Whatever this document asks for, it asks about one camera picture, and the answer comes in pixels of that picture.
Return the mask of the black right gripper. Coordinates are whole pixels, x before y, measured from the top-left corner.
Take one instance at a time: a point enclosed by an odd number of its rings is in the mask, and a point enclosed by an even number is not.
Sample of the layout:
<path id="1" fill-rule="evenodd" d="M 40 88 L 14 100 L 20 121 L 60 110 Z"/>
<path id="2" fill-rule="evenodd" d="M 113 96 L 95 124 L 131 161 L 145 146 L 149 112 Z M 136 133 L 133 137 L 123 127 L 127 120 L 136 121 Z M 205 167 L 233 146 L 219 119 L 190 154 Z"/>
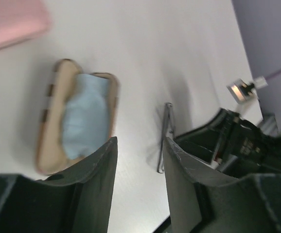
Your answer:
<path id="1" fill-rule="evenodd" d="M 231 154 L 232 134 L 240 120 L 239 113 L 221 108 L 219 114 L 209 122 L 176 136 L 174 141 L 186 153 L 202 162 L 210 165 L 214 160 L 222 165 Z"/>

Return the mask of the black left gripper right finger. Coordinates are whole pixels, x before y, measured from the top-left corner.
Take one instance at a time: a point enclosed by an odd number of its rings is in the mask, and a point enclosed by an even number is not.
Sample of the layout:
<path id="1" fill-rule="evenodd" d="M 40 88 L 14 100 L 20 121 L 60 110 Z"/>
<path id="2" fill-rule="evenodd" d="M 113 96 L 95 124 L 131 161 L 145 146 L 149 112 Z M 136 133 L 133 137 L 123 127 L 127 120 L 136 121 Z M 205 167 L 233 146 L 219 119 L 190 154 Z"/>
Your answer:
<path id="1" fill-rule="evenodd" d="M 175 233 L 281 233 L 281 174 L 237 179 L 163 142 L 172 230 Z"/>

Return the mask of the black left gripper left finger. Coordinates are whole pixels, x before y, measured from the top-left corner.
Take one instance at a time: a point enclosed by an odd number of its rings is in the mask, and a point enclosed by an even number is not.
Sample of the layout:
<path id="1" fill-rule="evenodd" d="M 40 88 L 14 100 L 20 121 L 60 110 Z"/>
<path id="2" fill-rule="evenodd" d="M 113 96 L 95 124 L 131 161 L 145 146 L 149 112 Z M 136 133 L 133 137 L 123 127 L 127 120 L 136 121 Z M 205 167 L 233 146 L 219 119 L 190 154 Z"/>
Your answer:
<path id="1" fill-rule="evenodd" d="M 118 158 L 110 138 L 45 180 L 0 174 L 0 233 L 105 233 Z"/>

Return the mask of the thin wire frame glasses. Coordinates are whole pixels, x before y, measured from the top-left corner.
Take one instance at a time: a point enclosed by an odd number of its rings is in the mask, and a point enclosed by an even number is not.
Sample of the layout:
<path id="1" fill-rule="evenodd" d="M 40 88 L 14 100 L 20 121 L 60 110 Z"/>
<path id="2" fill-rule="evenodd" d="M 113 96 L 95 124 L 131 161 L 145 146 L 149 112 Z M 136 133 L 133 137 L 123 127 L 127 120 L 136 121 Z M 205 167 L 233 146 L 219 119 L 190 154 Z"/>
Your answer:
<path id="1" fill-rule="evenodd" d="M 163 161 L 163 142 L 164 142 L 164 138 L 166 138 L 166 137 L 174 138 L 175 130 L 176 130 L 176 126 L 175 126 L 175 117 L 174 117 L 173 105 L 170 102 L 166 102 L 164 104 L 159 159 L 158 159 L 158 166 L 157 166 L 157 172 L 159 174 L 164 173 L 164 161 Z"/>

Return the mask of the plaid glasses case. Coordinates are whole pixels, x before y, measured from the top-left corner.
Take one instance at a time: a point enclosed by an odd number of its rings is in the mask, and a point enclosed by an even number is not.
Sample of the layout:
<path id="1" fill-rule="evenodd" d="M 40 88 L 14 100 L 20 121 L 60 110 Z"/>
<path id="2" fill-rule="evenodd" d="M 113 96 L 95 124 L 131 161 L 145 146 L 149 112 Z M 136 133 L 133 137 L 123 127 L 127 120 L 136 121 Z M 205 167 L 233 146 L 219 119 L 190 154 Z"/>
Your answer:
<path id="1" fill-rule="evenodd" d="M 49 84 L 47 97 L 49 105 L 44 109 L 40 122 L 36 150 L 36 167 L 43 175 L 60 172 L 85 157 L 69 159 L 61 142 L 62 120 L 67 101 L 76 93 L 76 75 L 85 74 L 80 65 L 72 59 L 61 59 L 54 66 L 54 81 Z M 108 139 L 113 135 L 115 124 L 119 82 L 111 73 L 91 73 L 89 75 L 105 78 L 109 81 L 107 91 L 107 106 L 109 109 L 110 126 Z"/>

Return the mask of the pink glasses case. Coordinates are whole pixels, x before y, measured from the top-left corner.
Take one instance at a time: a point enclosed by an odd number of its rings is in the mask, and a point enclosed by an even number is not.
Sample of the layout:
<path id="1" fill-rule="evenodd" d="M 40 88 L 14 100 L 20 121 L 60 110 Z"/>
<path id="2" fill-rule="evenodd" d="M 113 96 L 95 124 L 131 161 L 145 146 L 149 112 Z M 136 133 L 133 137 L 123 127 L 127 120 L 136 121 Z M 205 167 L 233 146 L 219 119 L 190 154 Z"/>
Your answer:
<path id="1" fill-rule="evenodd" d="M 42 0 L 0 0 L 0 49 L 34 39 L 50 26 Z"/>

